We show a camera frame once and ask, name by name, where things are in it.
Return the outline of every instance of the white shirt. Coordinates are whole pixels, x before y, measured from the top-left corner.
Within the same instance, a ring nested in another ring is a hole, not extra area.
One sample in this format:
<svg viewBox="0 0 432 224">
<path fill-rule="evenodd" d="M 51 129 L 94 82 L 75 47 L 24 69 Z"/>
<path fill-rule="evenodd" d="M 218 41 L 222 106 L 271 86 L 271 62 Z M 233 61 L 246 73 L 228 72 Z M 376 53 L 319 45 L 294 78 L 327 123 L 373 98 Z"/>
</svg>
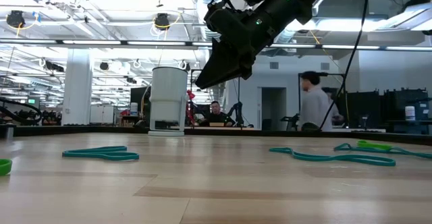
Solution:
<svg viewBox="0 0 432 224">
<path fill-rule="evenodd" d="M 311 88 L 303 98 L 299 126 L 302 127 L 304 123 L 308 122 L 314 123 L 318 127 L 321 126 L 329 107 L 329 97 L 321 90 L 321 87 L 315 86 Z M 322 130 L 324 132 L 331 131 L 331 117 L 333 116 L 331 113 L 323 125 Z"/>
</svg>

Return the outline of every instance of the white cylindrical container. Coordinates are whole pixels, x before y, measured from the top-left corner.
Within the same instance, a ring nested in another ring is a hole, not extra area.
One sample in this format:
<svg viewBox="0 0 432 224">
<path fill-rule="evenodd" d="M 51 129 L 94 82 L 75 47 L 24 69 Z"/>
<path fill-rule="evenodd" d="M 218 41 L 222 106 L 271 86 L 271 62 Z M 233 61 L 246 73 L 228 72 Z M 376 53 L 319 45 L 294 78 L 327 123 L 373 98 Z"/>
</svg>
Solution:
<svg viewBox="0 0 432 224">
<path fill-rule="evenodd" d="M 414 106 L 405 107 L 405 120 L 406 121 L 416 120 L 416 108 Z"/>
<path fill-rule="evenodd" d="M 181 132 L 183 134 L 187 80 L 188 72 L 176 67 L 156 67 L 153 69 L 150 95 L 151 131 Z M 176 122 L 179 125 L 179 130 L 155 129 L 156 121 Z"/>
<path fill-rule="evenodd" d="M 130 115 L 138 116 L 138 103 L 130 103 Z"/>
</svg>

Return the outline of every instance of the white pillar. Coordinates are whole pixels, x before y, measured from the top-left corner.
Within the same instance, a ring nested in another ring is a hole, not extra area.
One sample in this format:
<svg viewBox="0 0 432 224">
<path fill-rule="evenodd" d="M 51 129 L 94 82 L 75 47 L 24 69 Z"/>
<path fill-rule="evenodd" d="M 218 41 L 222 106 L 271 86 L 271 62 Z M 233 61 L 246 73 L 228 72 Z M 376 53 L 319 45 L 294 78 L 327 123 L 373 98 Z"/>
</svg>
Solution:
<svg viewBox="0 0 432 224">
<path fill-rule="evenodd" d="M 89 49 L 68 50 L 62 125 L 90 123 L 93 65 Z"/>
</svg>

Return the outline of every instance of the doorway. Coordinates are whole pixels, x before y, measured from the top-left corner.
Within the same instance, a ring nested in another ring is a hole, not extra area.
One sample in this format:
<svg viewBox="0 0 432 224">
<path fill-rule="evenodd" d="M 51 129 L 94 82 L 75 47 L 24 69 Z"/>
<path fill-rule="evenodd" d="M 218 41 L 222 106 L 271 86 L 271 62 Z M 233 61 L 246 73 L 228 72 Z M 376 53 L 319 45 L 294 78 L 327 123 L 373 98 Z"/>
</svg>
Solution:
<svg viewBox="0 0 432 224">
<path fill-rule="evenodd" d="M 262 88 L 261 92 L 262 130 L 286 130 L 286 88 Z"/>
</svg>

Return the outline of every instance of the man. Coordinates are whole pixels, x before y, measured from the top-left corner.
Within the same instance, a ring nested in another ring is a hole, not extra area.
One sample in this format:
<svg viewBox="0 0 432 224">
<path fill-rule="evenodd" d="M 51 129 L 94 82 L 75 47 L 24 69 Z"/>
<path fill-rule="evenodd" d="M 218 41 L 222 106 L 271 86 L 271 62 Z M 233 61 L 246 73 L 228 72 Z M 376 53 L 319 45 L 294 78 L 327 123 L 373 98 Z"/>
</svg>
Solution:
<svg viewBox="0 0 432 224">
<path fill-rule="evenodd" d="M 333 99 L 331 98 L 333 95 L 331 93 L 331 89 L 330 88 L 323 88 L 323 91 L 329 97 L 329 104 L 331 105 L 333 103 Z M 339 109 L 338 109 L 338 106 L 336 106 L 336 104 L 334 104 L 333 107 L 331 108 L 331 112 L 330 112 L 329 116 L 331 116 L 331 122 L 333 123 L 333 125 L 334 124 L 340 124 L 344 120 L 344 116 L 339 114 Z"/>
<path fill-rule="evenodd" d="M 218 101 L 213 101 L 211 103 L 211 113 L 204 120 L 206 123 L 224 123 L 226 127 L 231 127 L 235 124 L 235 121 L 232 120 L 228 115 L 221 112 L 221 105 Z"/>
<path fill-rule="evenodd" d="M 306 94 L 300 110 L 299 126 L 301 128 L 305 123 L 313 123 L 319 127 L 330 107 L 329 99 L 319 86 L 321 80 L 317 72 L 304 72 L 301 78 L 302 89 Z M 331 115 L 325 120 L 322 130 L 331 131 Z"/>
</svg>

